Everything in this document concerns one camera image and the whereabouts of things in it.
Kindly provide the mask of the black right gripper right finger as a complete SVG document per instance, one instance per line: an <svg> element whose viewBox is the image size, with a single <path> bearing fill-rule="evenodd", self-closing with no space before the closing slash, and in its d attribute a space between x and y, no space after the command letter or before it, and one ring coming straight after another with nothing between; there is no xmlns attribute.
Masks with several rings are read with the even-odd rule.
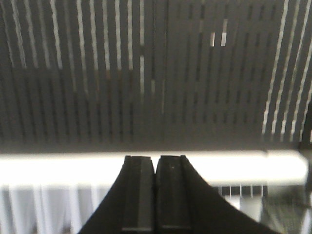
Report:
<svg viewBox="0 0 312 234"><path fill-rule="evenodd" d="M186 156L161 156L156 169L158 234L273 234L227 202Z"/></svg>

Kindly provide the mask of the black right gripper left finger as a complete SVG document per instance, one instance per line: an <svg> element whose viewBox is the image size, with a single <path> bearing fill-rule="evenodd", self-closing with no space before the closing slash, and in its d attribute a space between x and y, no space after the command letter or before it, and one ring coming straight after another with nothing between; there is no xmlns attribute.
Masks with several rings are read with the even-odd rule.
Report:
<svg viewBox="0 0 312 234"><path fill-rule="evenodd" d="M105 198L80 229L81 234L153 234L155 173L147 156L126 156Z"/></svg>

